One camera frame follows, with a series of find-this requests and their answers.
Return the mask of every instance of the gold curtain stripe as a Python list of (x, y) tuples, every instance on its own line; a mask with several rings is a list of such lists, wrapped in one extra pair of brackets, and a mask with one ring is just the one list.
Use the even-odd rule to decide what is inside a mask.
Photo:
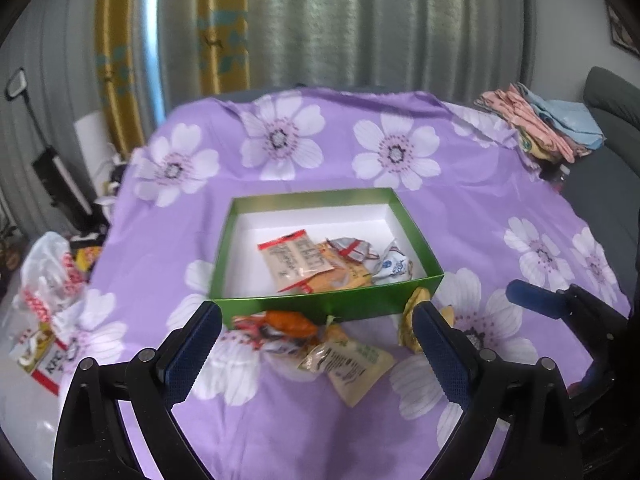
[(197, 0), (203, 95), (249, 88), (248, 0)]
[(102, 106), (117, 150), (130, 155), (145, 143), (132, 52), (133, 0), (96, 0), (95, 51)]

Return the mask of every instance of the purple tablecloth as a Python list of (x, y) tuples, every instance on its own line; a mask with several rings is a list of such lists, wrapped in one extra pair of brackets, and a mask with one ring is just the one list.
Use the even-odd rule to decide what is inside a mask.
[[(186, 322), (206, 294), (233, 197), (379, 186), (398, 192), (447, 271), (434, 302), (454, 307), (457, 328), (508, 360), (550, 356), (567, 384), (579, 380), (590, 358), (572, 333), (508, 303), (504, 287), (514, 278), (553, 290), (575, 282), (624, 314), (628, 301), (585, 222), (527, 173), (513, 134), (423, 92), (302, 89), (178, 108), (127, 171), (78, 359), (130, 360)], [(460, 407), (447, 402), (424, 356), (397, 346), (397, 322), (344, 324), (398, 360), (355, 408), (326, 377), (227, 334), (176, 419), (217, 479), (420, 478)], [(146, 475), (160, 478), (126, 405), (124, 418)], [(499, 424), (478, 478), (504, 431)]]

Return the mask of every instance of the blue gripper pad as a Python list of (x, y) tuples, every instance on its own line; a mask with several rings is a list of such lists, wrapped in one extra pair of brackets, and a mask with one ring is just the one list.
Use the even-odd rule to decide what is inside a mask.
[(175, 332), (178, 335), (167, 347), (166, 359), (158, 359), (167, 407), (186, 400), (221, 330), (220, 307), (212, 301), (204, 301), (183, 329), (172, 332), (172, 335)]
[(460, 330), (447, 324), (431, 301), (414, 308), (412, 322), (414, 334), (447, 399), (466, 412), (478, 368), (473, 358), (476, 349)]
[(557, 292), (531, 285), (522, 280), (513, 280), (507, 285), (507, 300), (542, 316), (560, 319), (569, 314), (566, 298)]

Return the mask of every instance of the metal screw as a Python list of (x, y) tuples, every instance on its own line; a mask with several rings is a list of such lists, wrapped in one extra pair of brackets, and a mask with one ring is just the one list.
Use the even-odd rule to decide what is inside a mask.
[(88, 370), (93, 365), (94, 365), (94, 360), (91, 357), (85, 357), (84, 359), (82, 359), (82, 361), (80, 361), (81, 370)]
[(143, 363), (151, 361), (156, 356), (156, 351), (153, 348), (145, 348), (138, 353), (138, 359)]
[(556, 368), (556, 363), (549, 357), (543, 357), (542, 359), (540, 359), (540, 364), (547, 370), (553, 370), (554, 368)]
[(495, 352), (490, 348), (483, 348), (480, 351), (480, 358), (483, 361), (487, 361), (488, 363), (490, 363), (491, 361), (495, 361), (496, 355)]

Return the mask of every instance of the stack of folded clothes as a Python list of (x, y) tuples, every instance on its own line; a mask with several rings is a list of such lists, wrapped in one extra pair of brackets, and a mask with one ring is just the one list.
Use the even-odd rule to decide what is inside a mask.
[(485, 92), (476, 106), (520, 132), (520, 146), (537, 160), (574, 162), (602, 146), (604, 134), (582, 103), (545, 101), (521, 83)]

